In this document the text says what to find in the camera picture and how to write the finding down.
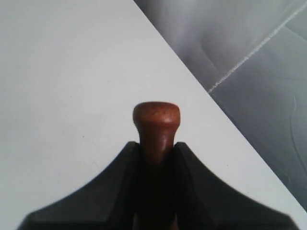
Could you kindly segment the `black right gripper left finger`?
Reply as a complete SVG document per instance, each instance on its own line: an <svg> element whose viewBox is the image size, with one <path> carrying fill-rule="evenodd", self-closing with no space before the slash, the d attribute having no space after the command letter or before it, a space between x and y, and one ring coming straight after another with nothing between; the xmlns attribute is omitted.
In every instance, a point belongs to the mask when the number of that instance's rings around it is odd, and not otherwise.
<svg viewBox="0 0 307 230"><path fill-rule="evenodd" d="M79 190L28 214L20 230L131 230L136 209L140 145L128 142Z"/></svg>

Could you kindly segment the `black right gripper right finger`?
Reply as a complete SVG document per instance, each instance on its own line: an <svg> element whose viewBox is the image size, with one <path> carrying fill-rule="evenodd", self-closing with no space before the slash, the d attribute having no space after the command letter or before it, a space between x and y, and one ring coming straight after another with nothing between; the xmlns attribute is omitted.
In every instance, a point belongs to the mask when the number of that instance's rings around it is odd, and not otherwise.
<svg viewBox="0 0 307 230"><path fill-rule="evenodd" d="M286 214L229 186L184 142L174 146L174 187L181 230L296 230Z"/></svg>

